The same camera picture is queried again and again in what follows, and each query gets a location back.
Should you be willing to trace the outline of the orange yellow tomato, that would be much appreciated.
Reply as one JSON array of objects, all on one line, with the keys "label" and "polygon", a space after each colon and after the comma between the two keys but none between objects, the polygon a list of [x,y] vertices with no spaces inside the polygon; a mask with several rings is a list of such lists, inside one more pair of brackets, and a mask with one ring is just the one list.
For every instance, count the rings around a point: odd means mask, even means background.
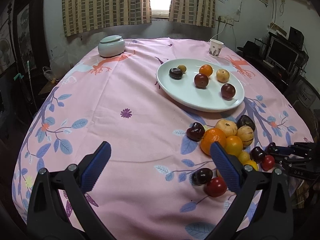
[{"label": "orange yellow tomato", "polygon": [[226,145],[225,145],[226,153],[238,157],[238,155],[242,152],[242,149],[243,149],[243,143],[238,136],[231,135],[226,138]]}]

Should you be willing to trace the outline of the dark purple mangosteen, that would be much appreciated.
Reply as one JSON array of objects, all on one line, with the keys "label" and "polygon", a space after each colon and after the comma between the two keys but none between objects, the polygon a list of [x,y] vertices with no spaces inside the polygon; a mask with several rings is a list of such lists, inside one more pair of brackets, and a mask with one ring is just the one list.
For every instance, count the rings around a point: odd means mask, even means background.
[{"label": "dark purple mangosteen", "polygon": [[240,116],[239,120],[236,122],[236,125],[238,129],[243,126],[248,126],[253,130],[253,132],[256,128],[254,121],[247,115]]}]

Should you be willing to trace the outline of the pale pepino melon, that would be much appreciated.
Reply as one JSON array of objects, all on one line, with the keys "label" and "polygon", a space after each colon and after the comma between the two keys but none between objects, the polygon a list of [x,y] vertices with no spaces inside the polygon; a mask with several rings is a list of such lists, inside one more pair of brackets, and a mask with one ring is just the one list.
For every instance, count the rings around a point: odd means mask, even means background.
[{"label": "pale pepino melon", "polygon": [[226,137],[236,135],[237,131],[238,131],[238,127],[237,127],[236,123],[233,121],[226,120],[226,119],[219,120],[216,123],[215,128],[218,128],[221,131],[223,131],[225,133]]}]

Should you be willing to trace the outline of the red cherry tomato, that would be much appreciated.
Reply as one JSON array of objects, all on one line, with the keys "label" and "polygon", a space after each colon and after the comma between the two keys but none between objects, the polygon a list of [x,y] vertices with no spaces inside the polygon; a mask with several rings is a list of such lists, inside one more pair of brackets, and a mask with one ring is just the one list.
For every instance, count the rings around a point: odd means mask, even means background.
[{"label": "red cherry tomato", "polygon": [[210,197],[220,197],[227,191],[227,185],[223,178],[215,177],[204,186],[204,192]]}]

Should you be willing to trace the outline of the large orange mandarin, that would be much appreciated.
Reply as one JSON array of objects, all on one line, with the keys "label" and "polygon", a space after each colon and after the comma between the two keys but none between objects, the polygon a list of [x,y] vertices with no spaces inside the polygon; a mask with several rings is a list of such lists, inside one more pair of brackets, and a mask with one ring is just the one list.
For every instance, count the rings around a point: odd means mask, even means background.
[{"label": "large orange mandarin", "polygon": [[204,136],[200,142],[200,148],[206,155],[210,155],[210,147],[214,142],[218,142],[222,147],[226,145],[226,135],[219,128],[211,128],[204,133]]}]

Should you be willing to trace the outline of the dark heart-shaped cherry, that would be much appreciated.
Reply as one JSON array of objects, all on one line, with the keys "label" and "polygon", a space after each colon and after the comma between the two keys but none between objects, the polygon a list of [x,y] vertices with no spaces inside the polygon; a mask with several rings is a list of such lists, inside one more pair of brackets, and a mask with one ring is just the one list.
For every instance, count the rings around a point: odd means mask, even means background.
[{"label": "dark heart-shaped cherry", "polygon": [[200,141],[205,133],[203,125],[199,122],[194,122],[186,131],[187,137],[195,142]]}]

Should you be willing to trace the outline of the yellow striped pepino melon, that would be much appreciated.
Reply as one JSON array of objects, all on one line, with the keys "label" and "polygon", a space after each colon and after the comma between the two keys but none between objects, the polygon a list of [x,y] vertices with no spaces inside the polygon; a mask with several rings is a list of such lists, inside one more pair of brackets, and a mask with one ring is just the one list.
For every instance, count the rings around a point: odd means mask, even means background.
[{"label": "yellow striped pepino melon", "polygon": [[230,78],[230,73],[226,69],[219,69],[216,72],[217,81],[227,83]]}]

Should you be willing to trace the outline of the dark red plum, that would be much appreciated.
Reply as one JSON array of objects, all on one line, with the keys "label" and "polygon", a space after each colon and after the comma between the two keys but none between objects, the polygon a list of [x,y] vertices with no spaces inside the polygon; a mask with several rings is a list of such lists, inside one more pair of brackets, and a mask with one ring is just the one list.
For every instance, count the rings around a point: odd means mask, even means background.
[{"label": "dark red plum", "polygon": [[209,79],[203,74],[196,74],[194,77],[194,84],[199,89],[205,89],[208,86]]}]

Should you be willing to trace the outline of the small orange mandarin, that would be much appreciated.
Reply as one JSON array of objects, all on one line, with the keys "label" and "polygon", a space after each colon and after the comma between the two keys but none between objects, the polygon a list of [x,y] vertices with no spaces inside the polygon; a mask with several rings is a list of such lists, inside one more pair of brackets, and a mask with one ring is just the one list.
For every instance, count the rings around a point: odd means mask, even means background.
[{"label": "small orange mandarin", "polygon": [[199,73],[207,77],[210,77],[213,73],[213,68],[211,65],[204,64],[199,68]]}]

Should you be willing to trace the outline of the small green-yellow fruit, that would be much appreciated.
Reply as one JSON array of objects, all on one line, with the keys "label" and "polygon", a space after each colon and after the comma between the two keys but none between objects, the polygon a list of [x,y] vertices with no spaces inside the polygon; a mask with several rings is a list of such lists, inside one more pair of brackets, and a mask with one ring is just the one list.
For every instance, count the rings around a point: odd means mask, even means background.
[{"label": "small green-yellow fruit", "polygon": [[182,71],[182,73],[185,73],[187,71],[186,66],[183,64],[178,65],[178,69],[180,69]]}]

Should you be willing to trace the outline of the dark water chestnut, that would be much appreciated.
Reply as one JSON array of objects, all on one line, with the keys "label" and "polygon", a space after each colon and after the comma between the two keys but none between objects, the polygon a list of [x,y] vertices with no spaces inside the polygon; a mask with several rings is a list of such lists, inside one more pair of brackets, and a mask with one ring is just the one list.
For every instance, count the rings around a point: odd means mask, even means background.
[{"label": "dark water chestnut", "polygon": [[171,68],[169,70],[169,76],[172,79],[180,80],[183,76],[183,72],[179,68]]}]

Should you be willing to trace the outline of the white oval plate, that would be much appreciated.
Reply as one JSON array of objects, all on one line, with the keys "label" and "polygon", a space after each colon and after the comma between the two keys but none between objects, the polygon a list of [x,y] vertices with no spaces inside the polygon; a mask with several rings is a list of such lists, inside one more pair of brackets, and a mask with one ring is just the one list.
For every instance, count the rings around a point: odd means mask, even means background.
[{"label": "white oval plate", "polygon": [[203,112],[224,112],[244,101],[245,90],[230,71],[196,59],[175,59],[159,66],[157,82],[175,101]]}]

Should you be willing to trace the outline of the floral paper cup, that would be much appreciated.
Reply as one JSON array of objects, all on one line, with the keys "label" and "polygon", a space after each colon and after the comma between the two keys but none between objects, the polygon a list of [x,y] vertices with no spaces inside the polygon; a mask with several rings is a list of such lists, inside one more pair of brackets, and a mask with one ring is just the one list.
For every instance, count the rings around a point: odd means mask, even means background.
[{"label": "floral paper cup", "polygon": [[211,56],[219,56],[224,43],[215,39],[210,39],[209,54]]}]

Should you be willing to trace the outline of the checkered curtain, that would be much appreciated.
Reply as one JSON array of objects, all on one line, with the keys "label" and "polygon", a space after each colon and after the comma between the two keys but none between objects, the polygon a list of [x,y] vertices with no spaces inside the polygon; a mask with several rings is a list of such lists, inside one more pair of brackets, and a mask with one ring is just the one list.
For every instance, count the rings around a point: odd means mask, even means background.
[{"label": "checkered curtain", "polygon": [[119,25],[151,23],[150,0],[62,0],[66,37]]},{"label": "checkered curtain", "polygon": [[171,0],[169,21],[213,28],[215,0]]}]

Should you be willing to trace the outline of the white lidded ceramic jar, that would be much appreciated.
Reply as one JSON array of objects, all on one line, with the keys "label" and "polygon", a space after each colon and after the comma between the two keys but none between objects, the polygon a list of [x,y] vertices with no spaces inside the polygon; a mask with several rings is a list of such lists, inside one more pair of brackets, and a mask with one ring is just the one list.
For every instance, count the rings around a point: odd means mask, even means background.
[{"label": "white lidded ceramic jar", "polygon": [[125,41],[120,35],[111,35],[100,40],[98,45],[99,55],[114,57],[125,51]]}]

